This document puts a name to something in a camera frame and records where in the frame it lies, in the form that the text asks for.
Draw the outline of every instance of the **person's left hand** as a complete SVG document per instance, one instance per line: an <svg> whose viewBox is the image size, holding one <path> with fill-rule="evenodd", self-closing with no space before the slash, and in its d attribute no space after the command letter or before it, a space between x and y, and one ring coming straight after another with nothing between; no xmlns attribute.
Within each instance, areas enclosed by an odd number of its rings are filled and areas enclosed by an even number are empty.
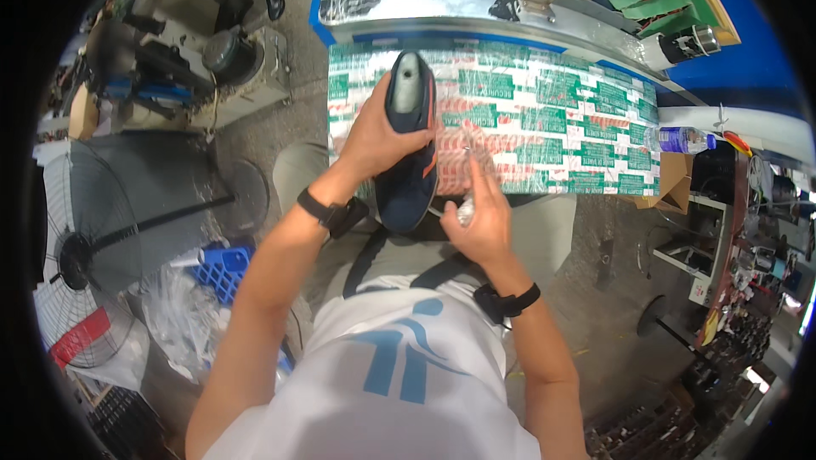
<svg viewBox="0 0 816 460"><path fill-rule="evenodd" d="M390 82L391 73L385 73L362 105L340 152L340 160L346 161L361 181L393 167L434 138L435 133L428 129L400 134L391 128L385 116L385 94Z"/></svg>

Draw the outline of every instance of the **gray pants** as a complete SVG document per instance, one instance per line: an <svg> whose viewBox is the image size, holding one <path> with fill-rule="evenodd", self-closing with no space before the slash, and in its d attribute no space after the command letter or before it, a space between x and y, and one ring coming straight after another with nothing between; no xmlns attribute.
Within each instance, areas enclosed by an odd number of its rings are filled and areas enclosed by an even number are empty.
<svg viewBox="0 0 816 460"><path fill-rule="evenodd" d="M297 143L278 155L272 183L278 192L280 211L285 214L300 192L329 166L326 147ZM530 277L542 291L564 263L572 249L575 195L547 195L513 209L513 251L524 263ZM323 302L342 295L352 263L371 235L355 229L341 239L328 241L317 256L314 272L305 283L303 297L317 312ZM413 242L391 237L377 254L363 282L385 275L420 274L454 254L450 242ZM479 286L474 275L463 274L457 281Z"/></svg>

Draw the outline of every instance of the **purple bottle label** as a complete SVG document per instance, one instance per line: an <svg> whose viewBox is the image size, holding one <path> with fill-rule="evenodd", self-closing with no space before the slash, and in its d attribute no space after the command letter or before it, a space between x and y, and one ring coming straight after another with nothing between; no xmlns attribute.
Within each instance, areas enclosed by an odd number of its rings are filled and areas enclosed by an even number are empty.
<svg viewBox="0 0 816 460"><path fill-rule="evenodd" d="M682 127L661 127L658 131L660 150L664 152L688 152Z"/></svg>

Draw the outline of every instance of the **white t-shirt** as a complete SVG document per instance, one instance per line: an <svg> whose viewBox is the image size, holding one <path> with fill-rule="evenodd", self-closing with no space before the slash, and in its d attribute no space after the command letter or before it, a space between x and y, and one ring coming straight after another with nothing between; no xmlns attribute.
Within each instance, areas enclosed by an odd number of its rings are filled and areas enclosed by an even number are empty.
<svg viewBox="0 0 816 460"><path fill-rule="evenodd" d="M412 280L327 302L272 402L241 414L205 460L540 458L507 407L500 332L473 288Z"/></svg>

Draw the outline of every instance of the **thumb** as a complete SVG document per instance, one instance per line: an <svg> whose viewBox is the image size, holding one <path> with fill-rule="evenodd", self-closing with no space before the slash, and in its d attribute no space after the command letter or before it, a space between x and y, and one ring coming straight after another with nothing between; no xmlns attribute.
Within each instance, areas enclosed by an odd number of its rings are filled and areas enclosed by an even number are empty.
<svg viewBox="0 0 816 460"><path fill-rule="evenodd" d="M435 133L430 129L415 130L412 133L398 135L400 144L405 149L406 154L416 152L434 141Z"/></svg>
<svg viewBox="0 0 816 460"><path fill-rule="evenodd" d="M445 213L439 220L442 225L442 230L448 236L448 239L455 245L464 235L464 228L459 224L459 218L456 217L456 204L453 201L445 202Z"/></svg>

